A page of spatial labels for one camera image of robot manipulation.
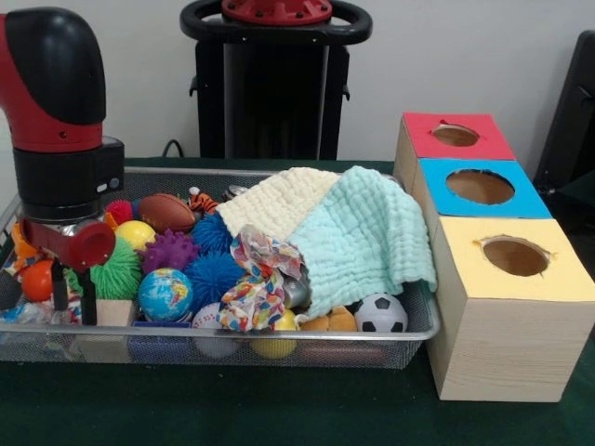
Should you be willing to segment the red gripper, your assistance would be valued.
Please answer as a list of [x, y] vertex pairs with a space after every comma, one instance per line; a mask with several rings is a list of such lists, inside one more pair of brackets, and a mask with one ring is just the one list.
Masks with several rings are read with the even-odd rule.
[[83, 289], [80, 299], [82, 324], [96, 325], [97, 295], [89, 268], [105, 264], [112, 255], [115, 247], [112, 228], [96, 219], [67, 225], [50, 225], [23, 218], [20, 229], [30, 246], [57, 258], [51, 266], [54, 309], [66, 310], [68, 307], [64, 265], [82, 272], [79, 274], [79, 284]]

